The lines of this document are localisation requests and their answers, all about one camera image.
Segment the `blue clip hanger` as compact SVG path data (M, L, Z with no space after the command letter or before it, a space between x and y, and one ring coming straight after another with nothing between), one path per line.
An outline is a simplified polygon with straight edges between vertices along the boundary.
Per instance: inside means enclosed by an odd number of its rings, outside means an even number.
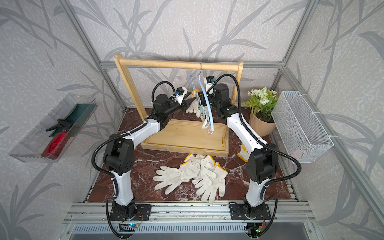
M213 114L212 114L211 106L210 106L209 99L208 99L208 94L207 94L206 89L203 86L203 83L202 83L202 80L201 80L201 72L202 71L200 71L199 75L191 74L190 77L189 77L189 81L190 81L190 83L192 85L193 91L195 92L196 99L201 101L199 96L198 96L197 89L195 88L195 86L193 84L193 76L195 76L196 79L199 81L199 84L200 84L201 89L202 89L202 93L204 94L204 97L205 97L205 102L207 104L206 119L203 122L203 129L208 129L208 135L211 135L215 131L215 129L214 129L214 120L213 120Z

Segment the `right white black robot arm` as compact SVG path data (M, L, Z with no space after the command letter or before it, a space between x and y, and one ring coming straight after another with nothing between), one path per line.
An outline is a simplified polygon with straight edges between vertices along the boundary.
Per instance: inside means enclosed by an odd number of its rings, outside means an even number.
M298 160L282 153L275 145L269 145L250 127L241 113L241 108L231 104L229 88L226 84L215 84L208 89L210 94L206 103L214 108L217 115L226 121L226 125L238 136L250 153L247 162L247 173L250 177L249 190L245 196L243 209L249 218L255 218L265 209L265 191L276 182L292 179L299 175L302 166ZM285 157L297 165L297 170L283 178L273 179L278 170L279 156Z

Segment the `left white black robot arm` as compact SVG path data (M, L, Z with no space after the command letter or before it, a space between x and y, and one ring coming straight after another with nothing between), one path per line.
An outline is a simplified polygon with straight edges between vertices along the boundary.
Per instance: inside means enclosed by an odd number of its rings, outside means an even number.
M114 183L113 209L123 215L133 215L135 198L131 185L131 170L135 164L135 148L144 140L162 131L173 114L187 110L195 98L187 95L168 97L160 94L153 100L151 114L138 127L124 134L111 135L92 154L92 166L109 175Z

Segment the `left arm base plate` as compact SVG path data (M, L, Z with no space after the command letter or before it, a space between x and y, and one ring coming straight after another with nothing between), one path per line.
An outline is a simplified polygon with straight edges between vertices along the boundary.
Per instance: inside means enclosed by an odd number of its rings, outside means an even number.
M116 205L112 206L109 217L111 221L148 221L150 218L151 209L152 205L147 204L139 204L127 208Z

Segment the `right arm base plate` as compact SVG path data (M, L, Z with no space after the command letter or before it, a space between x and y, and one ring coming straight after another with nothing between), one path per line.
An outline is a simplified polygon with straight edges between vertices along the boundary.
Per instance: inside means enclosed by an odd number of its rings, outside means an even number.
M251 207L248 203L229 202L231 220L270 220L272 218L269 206L262 203Z

